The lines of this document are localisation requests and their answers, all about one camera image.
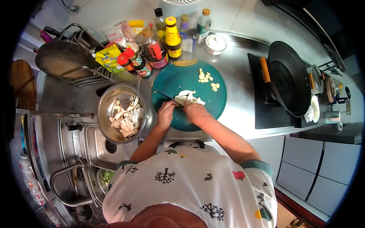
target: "person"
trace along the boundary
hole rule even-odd
[[[110,228],[275,227],[277,201],[271,167],[241,136],[201,104],[184,104],[193,124],[229,155],[203,143],[178,143],[158,151],[170,127],[172,101],[129,161],[122,161],[103,201]]]

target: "sink drain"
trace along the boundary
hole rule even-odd
[[[105,140],[105,148],[111,154],[114,154],[116,152],[116,145],[114,143],[109,142],[108,140]]]

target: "green shirt sleeve trim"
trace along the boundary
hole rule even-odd
[[[134,164],[134,165],[136,165],[136,164],[138,164],[138,162],[134,162],[134,161],[121,161],[121,162],[117,165],[116,170],[118,170],[121,166],[124,166],[124,165],[126,165],[126,164]]]
[[[260,169],[264,172],[267,172],[267,174],[269,174],[270,177],[272,177],[272,175],[273,175],[273,170],[272,170],[271,166],[263,161],[259,161],[259,160],[255,160],[255,159],[248,159],[248,160],[244,160],[239,165],[243,169],[247,169],[247,168]]]

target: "broccoli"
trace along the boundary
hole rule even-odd
[[[115,172],[109,171],[109,170],[105,170],[104,175],[103,175],[103,180],[104,182],[108,185],[109,181],[112,179],[112,177],[114,176]]]

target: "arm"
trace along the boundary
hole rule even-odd
[[[241,136],[215,120],[201,104],[185,103],[188,119],[210,135],[235,163],[247,159],[261,160],[257,151]]]
[[[172,101],[164,102],[157,112],[157,124],[152,131],[138,146],[136,151],[131,156],[131,161],[141,162],[152,157],[156,151],[158,144],[170,127],[172,121],[172,111],[175,105]]]

